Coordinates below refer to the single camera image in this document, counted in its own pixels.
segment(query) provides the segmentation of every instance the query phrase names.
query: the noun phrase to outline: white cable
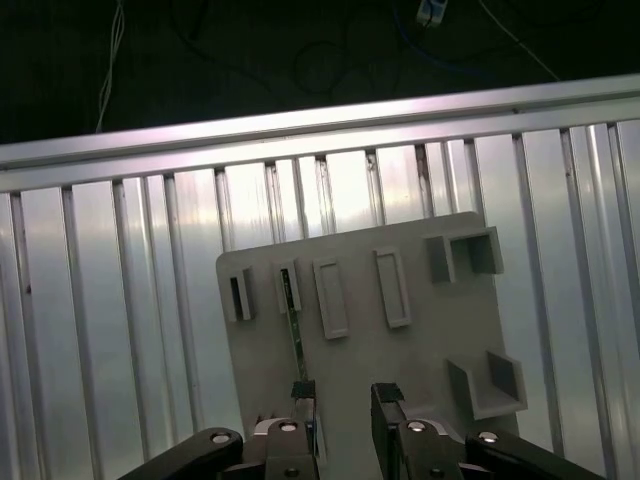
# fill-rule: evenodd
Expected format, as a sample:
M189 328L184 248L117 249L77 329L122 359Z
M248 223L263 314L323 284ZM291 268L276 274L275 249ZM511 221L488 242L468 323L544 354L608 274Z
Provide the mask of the white cable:
M496 16L491 12L491 10L489 10L489 7L485 5L483 0L478 0L478 3L483 8L483 10L487 13L487 15L489 15L491 19L495 22L495 24L500 28L500 30L502 30L504 33L509 35L515 42L517 42L518 45L520 45L520 48L522 48L525 52L527 52L529 56L533 58L538 65L544 68L549 73L549 75L551 75L554 78L554 80L556 80L557 82L560 81L560 77L556 75L553 70L551 70L542 60L540 60L540 58L538 58L538 56L535 53L533 53L529 49L529 47L527 47L524 43L522 43L518 37L516 37L513 33L511 33L511 31L507 27L505 27L502 23L500 23L500 20L498 20Z
M113 84L113 67L116 63L116 57L118 50L120 49L120 43L122 42L122 36L124 35L124 0L116 0L116 12L113 15L113 22L111 23L111 38L109 42L109 69L107 70L107 76L104 79L102 88L100 89L100 96L98 97L98 124L96 125L96 133L102 131L102 119L109 106L109 99L111 98L111 86Z

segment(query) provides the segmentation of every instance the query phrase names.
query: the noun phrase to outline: corrugated metal panel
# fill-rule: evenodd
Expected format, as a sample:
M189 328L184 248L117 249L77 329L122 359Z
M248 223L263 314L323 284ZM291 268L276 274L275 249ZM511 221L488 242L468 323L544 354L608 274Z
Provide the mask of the corrugated metal panel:
M500 235L522 436L637 478L630 104L559 106L546 126L545 112L499 114L1 173L0 477L110 480L195 430L240 428L224 250L473 210Z

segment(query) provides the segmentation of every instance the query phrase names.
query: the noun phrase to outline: raised rectangular tab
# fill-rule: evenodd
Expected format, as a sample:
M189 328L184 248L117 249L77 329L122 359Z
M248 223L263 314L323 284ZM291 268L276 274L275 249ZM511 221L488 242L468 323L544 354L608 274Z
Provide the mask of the raised rectangular tab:
M331 340L348 336L347 309L338 262L335 258L314 260L313 273L316 278L325 338Z
M291 295L293 297L293 307L296 312L302 310L302 302L300 302L300 290L298 287L298 276L296 275L296 264L294 260L288 262L280 262L274 265L274 278L276 289L278 290L278 307L280 313L287 313L287 301L282 291L282 273L286 271L289 275L289 283L291 285Z
M387 323L391 328L409 325L411 313L402 257L394 247L377 248L375 254Z
M238 320L251 320L255 309L251 299L251 268L244 268L231 276L231 294Z

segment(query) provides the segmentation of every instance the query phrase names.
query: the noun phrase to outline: gray mounting plate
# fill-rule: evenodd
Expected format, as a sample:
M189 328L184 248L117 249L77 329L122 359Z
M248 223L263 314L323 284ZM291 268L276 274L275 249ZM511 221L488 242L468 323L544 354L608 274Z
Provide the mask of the gray mounting plate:
M396 382L413 418L443 419L462 435L476 427L517 433L513 412L526 408L522 374L504 356L490 275L501 273L502 260L495 229L480 216L223 254L218 279L249 434L258 417L286 417L293 407L297 368L281 268L295 277L326 442L324 478L380 478L369 413L375 382Z

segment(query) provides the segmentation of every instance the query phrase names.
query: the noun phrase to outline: dark floor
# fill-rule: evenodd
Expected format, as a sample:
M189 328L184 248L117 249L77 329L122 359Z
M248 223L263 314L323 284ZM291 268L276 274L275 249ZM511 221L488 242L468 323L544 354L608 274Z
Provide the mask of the dark floor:
M104 130L553 81L476 0L427 30L395 1L437 65L391 0L125 0ZM640 2L485 2L562 79L640 71ZM0 143L93 132L115 0L4 3Z

